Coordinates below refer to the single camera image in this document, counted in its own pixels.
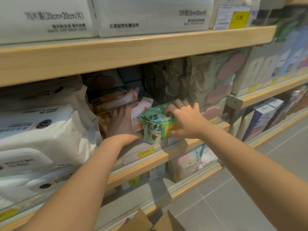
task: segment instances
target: gray tile floor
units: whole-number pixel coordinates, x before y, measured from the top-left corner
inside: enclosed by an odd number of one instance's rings
[[[308,117],[295,123],[257,150],[308,180]],[[149,217],[156,223],[170,212],[187,231],[274,231],[249,196],[224,169]]]

